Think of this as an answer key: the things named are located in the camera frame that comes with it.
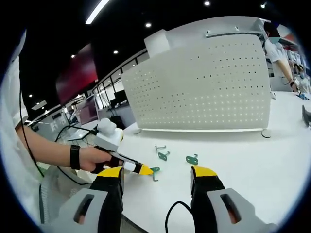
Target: black cable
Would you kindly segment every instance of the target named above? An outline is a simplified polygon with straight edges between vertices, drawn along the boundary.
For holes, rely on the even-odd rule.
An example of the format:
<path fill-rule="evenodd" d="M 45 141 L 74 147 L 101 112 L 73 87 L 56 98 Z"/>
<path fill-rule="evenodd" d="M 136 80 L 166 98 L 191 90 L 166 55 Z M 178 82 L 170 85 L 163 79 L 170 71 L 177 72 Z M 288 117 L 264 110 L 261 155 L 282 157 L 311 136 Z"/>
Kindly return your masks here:
<path fill-rule="evenodd" d="M 283 81 L 282 81 L 282 84 L 283 84 L 283 85 L 287 85 L 287 84 L 289 84 L 290 82 L 291 82 L 291 81 L 288 81 L 288 83 L 285 84 L 285 83 L 283 83 Z"/>
<path fill-rule="evenodd" d="M 71 178 L 69 175 L 67 175 L 59 166 L 57 166 L 57 168 L 58 168 L 65 176 L 67 176 L 67 178 L 69 178 L 71 181 L 75 182 L 76 184 L 79 184 L 79 185 L 86 185 L 86 184 L 91 184 L 91 183 L 92 183 L 92 182 L 79 183 L 79 182 L 75 181 L 73 178 Z"/>
<path fill-rule="evenodd" d="M 94 134 L 94 135 L 96 135 L 96 130 L 88 130 L 88 129 L 84 129 L 84 128 L 80 128 L 80 127 L 76 127 L 76 126 L 72 126 L 72 125 L 66 125 L 65 127 L 63 127 L 62 129 L 61 129 L 61 131 L 58 133 L 58 135 L 57 135 L 57 137 L 56 137 L 56 139 L 55 139 L 55 142 L 57 142 L 58 141 L 58 139 L 59 139 L 59 137 L 60 137 L 60 134 L 63 132 L 63 130 L 64 129 L 66 129 L 66 128 L 75 128 L 75 129 L 79 129 L 79 130 L 85 130 L 85 131 L 89 131 L 90 133 L 92 133 L 92 134 Z"/>
<path fill-rule="evenodd" d="M 118 115 L 115 108 L 111 106 L 111 104 L 104 98 L 104 96 L 103 99 L 105 101 L 105 104 L 107 104 L 108 109 L 111 111 L 112 116 L 115 117 L 115 114 Z"/>
<path fill-rule="evenodd" d="M 88 140 L 87 140 L 87 138 L 86 138 L 86 141 L 85 140 L 83 140 L 82 139 L 82 141 L 84 142 L 84 143 L 86 143 L 88 146 L 92 146 L 92 147 L 95 147 L 95 145 L 93 145 L 93 144 L 90 144 L 90 143 L 88 143 Z"/>
<path fill-rule="evenodd" d="M 165 233 L 168 233 L 168 232 L 169 232 L 168 227 L 167 227 L 167 223 L 168 223 L 168 221 L 169 221 L 169 216 L 170 216 L 170 214 L 171 214 L 171 211 L 173 210 L 173 208 L 174 208 L 177 204 L 182 204 L 182 205 L 190 212 L 190 214 L 192 215 L 191 208 L 190 208 L 187 204 L 185 204 L 185 203 L 182 202 L 182 201 L 177 201 L 177 202 L 175 202 L 175 203 L 170 207 L 169 211 L 167 212 L 166 218 L 165 218 Z"/>
<path fill-rule="evenodd" d="M 30 157 L 31 159 L 33 160 L 36 168 L 38 169 L 39 173 L 41 174 L 42 177 L 44 177 L 42 171 L 40 170 L 36 160 L 35 160 L 35 157 L 29 147 L 29 144 L 28 144 L 28 141 L 27 141 L 27 138 L 26 138 L 26 133 L 25 133 L 25 129 L 24 129 L 24 123 L 23 123 L 23 117 L 22 117 L 22 114 L 21 114 L 21 88 L 19 87 L 19 115 L 20 115 L 20 123 L 21 123 L 21 128 L 23 130 L 23 134 L 24 134 L 24 138 L 25 138 L 25 142 L 26 142 L 26 145 L 27 145 L 27 148 L 28 148 L 28 151 L 29 151 L 29 154 L 30 154 Z"/>
<path fill-rule="evenodd" d="M 92 130 L 88 130 L 88 129 L 84 129 L 84 128 L 80 128 L 80 127 L 76 127 L 76 126 L 71 126 L 71 125 L 66 125 L 65 127 L 63 127 L 61 129 L 61 131 L 58 133 L 56 139 L 55 139 L 55 142 L 57 142 L 57 140 L 59 139 L 60 137 L 60 134 L 62 133 L 62 131 L 66 128 L 75 128 L 75 129 L 79 129 L 79 130 L 85 130 L 85 131 L 89 131 L 90 133 L 94 133 L 94 131 Z M 87 182 L 87 183 L 79 183 L 77 181 L 75 181 L 73 178 L 71 178 L 69 175 L 67 175 L 59 166 L 57 166 L 57 168 L 65 175 L 67 176 L 67 178 L 69 178 L 72 182 L 76 183 L 76 184 L 79 184 L 79 185 L 86 185 L 86 184 L 91 184 L 90 182 Z"/>

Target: white sleeve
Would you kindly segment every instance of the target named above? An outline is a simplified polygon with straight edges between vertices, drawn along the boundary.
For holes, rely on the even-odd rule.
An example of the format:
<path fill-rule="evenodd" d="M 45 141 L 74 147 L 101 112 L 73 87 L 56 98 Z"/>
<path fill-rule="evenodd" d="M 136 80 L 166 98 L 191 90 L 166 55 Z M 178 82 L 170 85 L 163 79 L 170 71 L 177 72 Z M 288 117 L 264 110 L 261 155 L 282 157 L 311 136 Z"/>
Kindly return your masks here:
<path fill-rule="evenodd" d="M 8 73 L 7 73 L 7 82 L 5 88 L 6 92 L 6 102 L 9 113 L 13 119 L 14 127 L 20 123 L 20 112 L 19 112 L 19 92 L 20 92 L 20 83 L 19 83 L 19 58 L 12 62 Z M 21 96 L 21 115 L 23 122 L 28 118 L 28 113 L 24 105 L 23 96 Z"/>
<path fill-rule="evenodd" d="M 266 40 L 265 48 L 266 48 L 267 55 L 270 58 L 271 62 L 276 62 L 278 60 L 281 60 L 281 57 L 277 52 L 276 46 L 272 44 L 270 41 Z"/>
<path fill-rule="evenodd" d="M 311 94 L 310 80 L 308 80 L 308 91 L 309 91 L 309 94 Z"/>

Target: black ceiling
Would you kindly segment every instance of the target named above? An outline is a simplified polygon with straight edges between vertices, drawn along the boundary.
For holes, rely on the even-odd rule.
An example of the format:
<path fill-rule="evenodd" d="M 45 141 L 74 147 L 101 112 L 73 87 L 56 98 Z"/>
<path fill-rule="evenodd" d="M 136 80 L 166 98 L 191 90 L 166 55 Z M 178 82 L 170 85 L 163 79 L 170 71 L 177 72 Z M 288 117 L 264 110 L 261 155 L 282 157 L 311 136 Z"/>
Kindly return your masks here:
<path fill-rule="evenodd" d="M 27 28 L 24 49 L 20 55 L 20 77 L 24 102 L 30 119 L 44 110 L 32 110 L 36 102 L 45 100 L 45 109 L 59 104 L 55 80 L 61 70 L 86 44 L 96 48 L 99 79 L 120 63 L 142 50 L 144 38 L 160 29 L 175 27 L 197 20 L 229 16 L 254 16 L 276 19 L 264 1 L 210 0 L 210 7 L 203 0 L 110 0 L 91 25 L 85 21 L 100 0 L 54 0 L 32 2 L 25 6 L 23 20 Z M 144 24 L 151 22 L 151 28 Z"/>

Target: face mask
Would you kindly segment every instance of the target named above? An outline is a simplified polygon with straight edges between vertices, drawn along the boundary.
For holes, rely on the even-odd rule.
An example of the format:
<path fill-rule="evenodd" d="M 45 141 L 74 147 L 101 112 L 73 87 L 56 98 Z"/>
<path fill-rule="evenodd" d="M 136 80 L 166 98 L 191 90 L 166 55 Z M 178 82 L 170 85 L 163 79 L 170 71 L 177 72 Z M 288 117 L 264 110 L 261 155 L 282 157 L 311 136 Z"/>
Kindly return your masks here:
<path fill-rule="evenodd" d="M 271 41 L 272 44 L 276 44 L 277 42 L 279 42 L 280 37 L 271 36 L 269 37 L 269 40 Z"/>

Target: white shirt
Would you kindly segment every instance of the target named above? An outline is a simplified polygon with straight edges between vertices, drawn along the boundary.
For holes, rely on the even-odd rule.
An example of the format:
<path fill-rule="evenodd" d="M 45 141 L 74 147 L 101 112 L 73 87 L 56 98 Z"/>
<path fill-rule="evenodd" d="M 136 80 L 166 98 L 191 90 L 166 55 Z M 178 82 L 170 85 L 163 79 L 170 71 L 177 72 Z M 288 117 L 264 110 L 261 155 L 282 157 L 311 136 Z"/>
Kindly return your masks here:
<path fill-rule="evenodd" d="M 23 121 L 28 117 L 21 100 Z M 13 61 L 0 87 L 0 150 L 7 178 L 18 200 L 38 224 L 40 174 L 15 127 L 20 123 L 19 113 L 19 58 Z"/>
<path fill-rule="evenodd" d="M 267 55 L 271 60 L 271 65 L 274 73 L 274 77 L 285 77 L 280 67 L 276 64 L 276 61 L 281 60 L 289 73 L 292 73 L 288 59 L 286 56 L 286 51 L 280 43 L 272 44 L 270 40 L 265 41 L 265 49 Z"/>
<path fill-rule="evenodd" d="M 310 81 L 308 77 L 297 78 L 298 81 L 298 88 L 302 93 L 311 94 L 311 87 L 310 87 Z"/>

